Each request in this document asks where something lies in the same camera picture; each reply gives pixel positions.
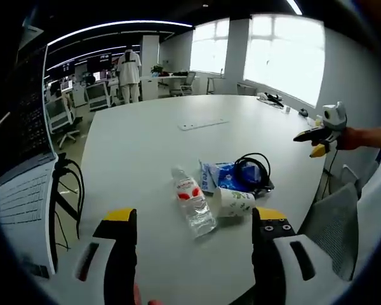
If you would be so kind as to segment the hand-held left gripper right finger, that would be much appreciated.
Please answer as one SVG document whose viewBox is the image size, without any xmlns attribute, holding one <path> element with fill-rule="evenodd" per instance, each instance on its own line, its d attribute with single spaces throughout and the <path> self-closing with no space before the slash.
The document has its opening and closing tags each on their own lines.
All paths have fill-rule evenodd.
<svg viewBox="0 0 381 305">
<path fill-rule="evenodd" d="M 286 216 L 252 209 L 251 256 L 254 304 L 328 304 L 337 276 L 331 257 L 307 236 L 297 235 Z"/>
</svg>

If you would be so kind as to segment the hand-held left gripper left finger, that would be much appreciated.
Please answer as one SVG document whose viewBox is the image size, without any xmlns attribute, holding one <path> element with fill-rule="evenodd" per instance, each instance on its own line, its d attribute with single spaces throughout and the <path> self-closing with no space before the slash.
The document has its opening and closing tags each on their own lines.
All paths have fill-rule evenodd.
<svg viewBox="0 0 381 305">
<path fill-rule="evenodd" d="M 49 282 L 57 304 L 134 304 L 137 210 L 113 210 L 59 261 Z"/>
</svg>

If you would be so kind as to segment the person's right hand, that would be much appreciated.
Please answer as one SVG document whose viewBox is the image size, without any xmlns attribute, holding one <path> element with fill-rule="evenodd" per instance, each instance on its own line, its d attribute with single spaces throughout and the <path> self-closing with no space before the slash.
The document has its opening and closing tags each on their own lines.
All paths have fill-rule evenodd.
<svg viewBox="0 0 381 305">
<path fill-rule="evenodd" d="M 361 144 L 361 130 L 346 127 L 337 139 L 337 149 L 350 151 L 357 149 Z"/>
</svg>

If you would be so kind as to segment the person's left hand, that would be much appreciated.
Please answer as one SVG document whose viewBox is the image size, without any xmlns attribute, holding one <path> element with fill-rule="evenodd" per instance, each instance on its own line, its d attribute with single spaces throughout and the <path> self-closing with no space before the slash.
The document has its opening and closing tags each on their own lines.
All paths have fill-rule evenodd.
<svg viewBox="0 0 381 305">
<path fill-rule="evenodd" d="M 149 298 L 145 294 L 143 294 L 137 283 L 133 286 L 133 295 L 134 295 L 134 304 L 135 305 L 162 305 L 163 302 L 159 299 Z"/>
</svg>

